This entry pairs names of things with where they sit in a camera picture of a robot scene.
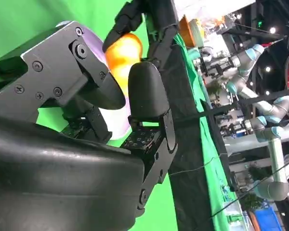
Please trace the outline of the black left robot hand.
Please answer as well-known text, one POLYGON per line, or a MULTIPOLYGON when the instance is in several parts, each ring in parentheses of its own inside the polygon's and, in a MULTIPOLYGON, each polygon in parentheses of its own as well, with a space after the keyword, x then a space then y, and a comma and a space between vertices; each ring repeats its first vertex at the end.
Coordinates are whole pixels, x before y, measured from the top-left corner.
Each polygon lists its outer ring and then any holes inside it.
POLYGON ((103 44, 105 52, 124 35, 137 30, 145 18, 149 49, 147 60, 161 70, 178 34, 178 16, 172 0, 132 0, 126 2, 115 17, 115 24, 103 44))

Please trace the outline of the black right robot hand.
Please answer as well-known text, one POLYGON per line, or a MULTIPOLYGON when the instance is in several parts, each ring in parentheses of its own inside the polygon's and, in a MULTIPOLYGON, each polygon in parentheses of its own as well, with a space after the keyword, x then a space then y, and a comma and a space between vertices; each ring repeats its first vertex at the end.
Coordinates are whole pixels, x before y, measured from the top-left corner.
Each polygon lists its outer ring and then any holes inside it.
POLYGON ((0 231, 126 231, 178 148, 161 74, 128 97, 71 21, 0 58, 0 231))

